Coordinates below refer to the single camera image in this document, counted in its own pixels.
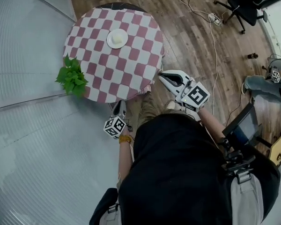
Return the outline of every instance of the green plant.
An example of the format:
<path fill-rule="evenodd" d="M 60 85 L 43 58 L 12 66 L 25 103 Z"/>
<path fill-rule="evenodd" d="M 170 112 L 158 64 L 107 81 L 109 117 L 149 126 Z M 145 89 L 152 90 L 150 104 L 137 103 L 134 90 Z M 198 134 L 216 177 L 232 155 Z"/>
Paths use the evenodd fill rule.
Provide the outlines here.
<path fill-rule="evenodd" d="M 88 81 L 84 79 L 79 61 L 76 58 L 72 60 L 69 59 L 68 55 L 64 58 L 64 61 L 66 66 L 59 70 L 55 82 L 63 85 L 67 95 L 72 92 L 74 95 L 82 97 L 85 93 L 85 85 Z"/>

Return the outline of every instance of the hand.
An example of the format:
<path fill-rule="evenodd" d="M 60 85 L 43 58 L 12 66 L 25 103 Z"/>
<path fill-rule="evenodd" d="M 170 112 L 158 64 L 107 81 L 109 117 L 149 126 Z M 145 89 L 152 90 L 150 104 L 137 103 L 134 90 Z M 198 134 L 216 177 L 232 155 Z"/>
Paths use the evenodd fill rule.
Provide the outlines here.
<path fill-rule="evenodd" d="M 121 135 L 129 135 L 129 131 L 128 131 L 127 125 L 124 127 L 124 130 L 122 131 Z"/>

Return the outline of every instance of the pink and white checkered tablecloth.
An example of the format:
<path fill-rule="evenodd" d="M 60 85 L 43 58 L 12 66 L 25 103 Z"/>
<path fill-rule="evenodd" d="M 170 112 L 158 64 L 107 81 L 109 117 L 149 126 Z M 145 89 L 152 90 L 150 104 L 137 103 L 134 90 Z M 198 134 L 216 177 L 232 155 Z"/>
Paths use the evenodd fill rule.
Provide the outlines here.
<path fill-rule="evenodd" d="M 112 49 L 106 39 L 110 31 L 123 29 L 128 42 Z M 163 37 L 152 15 L 129 9 L 95 8 L 72 27 L 63 57 L 77 57 L 88 80 L 85 97 L 113 103 L 133 98 L 161 69 Z"/>

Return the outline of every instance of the white wall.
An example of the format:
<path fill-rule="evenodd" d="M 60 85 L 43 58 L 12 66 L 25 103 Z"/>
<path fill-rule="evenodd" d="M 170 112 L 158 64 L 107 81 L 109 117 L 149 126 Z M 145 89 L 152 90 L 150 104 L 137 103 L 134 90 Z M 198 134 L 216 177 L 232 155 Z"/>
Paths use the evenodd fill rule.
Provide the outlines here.
<path fill-rule="evenodd" d="M 73 25 L 40 0 L 0 0 L 0 106 L 64 93 L 55 78 Z M 115 187 L 108 105 L 54 96 L 0 108 L 0 225 L 82 225 Z"/>
<path fill-rule="evenodd" d="M 265 8 L 268 22 L 263 22 L 275 53 L 281 55 L 281 1 Z"/>

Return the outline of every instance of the cable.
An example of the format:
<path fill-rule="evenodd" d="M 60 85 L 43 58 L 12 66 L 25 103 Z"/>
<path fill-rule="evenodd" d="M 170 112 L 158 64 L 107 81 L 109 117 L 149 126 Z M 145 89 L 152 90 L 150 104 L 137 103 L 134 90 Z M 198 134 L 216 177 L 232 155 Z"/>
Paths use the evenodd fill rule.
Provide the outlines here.
<path fill-rule="evenodd" d="M 224 21 L 223 15 L 224 15 L 225 13 L 227 13 L 227 12 L 228 12 L 228 10 L 222 13 L 222 21 Z"/>
<path fill-rule="evenodd" d="M 198 13 L 205 13 L 205 14 L 208 15 L 207 12 L 194 10 L 194 9 L 192 9 L 189 5 L 187 5 L 185 2 L 183 2 L 182 0 L 179 0 L 179 1 L 180 1 L 181 3 L 183 3 L 184 5 L 186 5 L 188 8 L 190 8 L 190 10 L 191 10 L 193 13 L 198 12 Z M 198 16 L 200 16 L 200 17 L 202 17 L 206 22 L 210 23 L 210 21 L 208 21 L 207 19 L 205 19 L 205 18 L 204 18 L 203 16 L 201 16 L 200 14 L 197 14 L 197 13 L 195 13 L 195 14 L 198 15 Z"/>
<path fill-rule="evenodd" d="M 271 58 L 271 56 L 272 56 L 272 55 L 276 55 L 276 56 L 278 56 L 278 57 L 281 57 L 281 55 L 278 55 L 278 54 L 272 53 L 272 54 L 269 56 L 269 58 Z"/>
<path fill-rule="evenodd" d="M 242 103 L 241 98 L 242 98 L 242 92 L 241 92 L 241 90 L 240 90 L 239 105 L 238 105 L 238 107 L 237 107 L 236 109 L 238 109 L 238 108 L 240 107 L 241 103 Z M 228 122 L 229 122 L 229 119 L 230 119 L 230 117 L 231 117 L 231 114 L 232 114 L 232 113 L 233 113 L 236 109 L 234 109 L 232 112 L 230 112 L 230 115 L 229 115 L 229 117 L 228 117 L 228 120 L 227 120 L 226 126 L 228 125 Z"/>
<path fill-rule="evenodd" d="M 271 61 L 271 62 L 269 63 L 269 65 L 268 65 L 268 66 L 271 66 L 271 64 L 272 64 L 273 62 L 275 62 L 275 61 L 279 61 L 279 60 L 281 60 L 281 58 L 276 58 L 276 59 L 273 59 L 273 61 Z"/>
<path fill-rule="evenodd" d="M 215 14 L 209 14 L 209 13 L 206 13 L 206 12 L 203 12 L 203 11 L 197 11 L 197 10 L 194 10 L 190 5 L 189 5 L 189 2 L 190 0 L 188 0 L 188 5 L 186 3 L 184 3 L 182 0 L 179 0 L 181 3 L 183 3 L 184 5 L 186 5 L 188 8 L 190 8 L 190 10 L 195 13 L 195 12 L 201 12 L 201 13 L 204 13 L 204 14 L 207 14 L 208 15 L 208 20 L 206 20 L 203 16 L 201 16 L 200 14 L 197 14 L 195 13 L 196 15 L 202 17 L 206 22 L 209 23 L 210 25 L 210 33 L 211 33 L 211 36 L 212 36 L 212 39 L 213 39 L 213 42 L 214 42 L 214 52 L 215 52 L 215 69 L 216 69 L 216 77 L 215 77 L 215 81 L 214 81 L 214 85 L 213 85 L 213 88 L 212 88 L 212 94 L 213 94 L 213 100 L 212 100 L 212 114 L 214 114 L 214 88 L 215 88 L 215 84 L 216 84 L 216 80 L 218 78 L 218 70 L 217 70 L 217 52 L 216 52 L 216 48 L 215 48 L 215 39 L 214 39 L 214 36 L 213 36 L 213 33 L 212 33 L 212 28 L 211 28 L 211 24 L 212 23 L 215 23 L 217 26 L 220 26 L 221 23 L 222 23 L 222 20 L 217 17 Z"/>
<path fill-rule="evenodd" d="M 215 70 L 216 70 L 216 77 L 215 77 L 214 85 L 213 85 L 213 88 L 212 88 L 212 115 L 213 115 L 214 114 L 214 88 L 215 88 L 215 83 L 216 83 L 216 80 L 217 80 L 217 77 L 218 77 L 218 72 L 217 72 L 217 53 L 216 53 L 216 48 L 215 48 L 214 35 L 212 34 L 211 23 L 209 23 L 209 26 L 210 26 L 210 33 L 211 33 L 212 39 L 214 41 Z"/>

